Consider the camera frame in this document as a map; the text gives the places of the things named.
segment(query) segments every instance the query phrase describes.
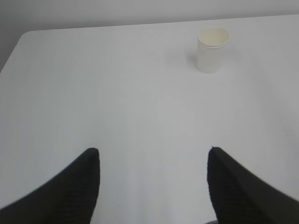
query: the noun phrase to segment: paper cup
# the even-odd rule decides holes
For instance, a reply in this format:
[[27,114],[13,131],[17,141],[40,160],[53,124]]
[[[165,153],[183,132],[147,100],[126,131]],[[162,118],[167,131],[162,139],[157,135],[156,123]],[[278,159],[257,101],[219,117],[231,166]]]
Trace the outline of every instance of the paper cup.
[[197,68],[206,74],[217,72],[223,63],[224,45],[229,32],[221,27],[208,27],[198,34]]

